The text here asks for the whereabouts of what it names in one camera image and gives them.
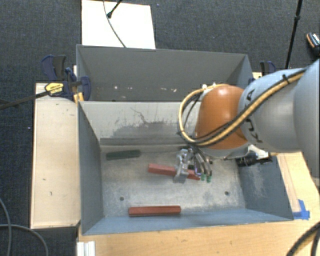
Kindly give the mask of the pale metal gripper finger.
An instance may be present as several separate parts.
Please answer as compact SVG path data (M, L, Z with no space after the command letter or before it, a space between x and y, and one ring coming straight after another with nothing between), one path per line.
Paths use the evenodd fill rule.
M173 182L175 184L184 184L188 178L188 174L186 173L176 173L173 177Z
M176 163L175 163L175 170L177 173L185 173L187 170L185 157L187 155L187 151L185 149L181 149L176 154Z

